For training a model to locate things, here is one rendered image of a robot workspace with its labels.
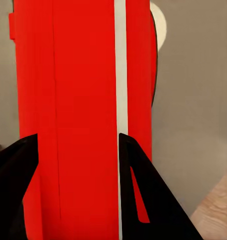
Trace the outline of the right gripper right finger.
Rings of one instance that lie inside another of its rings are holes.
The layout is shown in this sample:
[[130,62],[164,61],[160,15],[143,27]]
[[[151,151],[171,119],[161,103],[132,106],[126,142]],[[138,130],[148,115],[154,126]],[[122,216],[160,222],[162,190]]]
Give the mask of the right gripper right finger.
[[[122,240],[204,240],[139,143],[119,133]],[[150,223],[139,221],[131,167]]]

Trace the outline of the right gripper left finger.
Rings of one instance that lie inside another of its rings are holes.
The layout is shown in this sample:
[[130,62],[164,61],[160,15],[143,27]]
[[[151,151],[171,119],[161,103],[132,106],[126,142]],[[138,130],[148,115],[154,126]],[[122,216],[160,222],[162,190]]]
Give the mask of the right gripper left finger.
[[38,134],[0,151],[0,240],[5,240],[39,164]]

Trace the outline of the radio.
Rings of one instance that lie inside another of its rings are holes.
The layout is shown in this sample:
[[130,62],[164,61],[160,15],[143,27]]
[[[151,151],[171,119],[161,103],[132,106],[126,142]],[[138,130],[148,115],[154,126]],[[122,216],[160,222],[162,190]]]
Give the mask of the radio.
[[[152,162],[158,39],[150,0],[12,0],[20,139],[38,166],[27,240],[123,240],[119,134]],[[138,220],[150,223],[130,167]]]

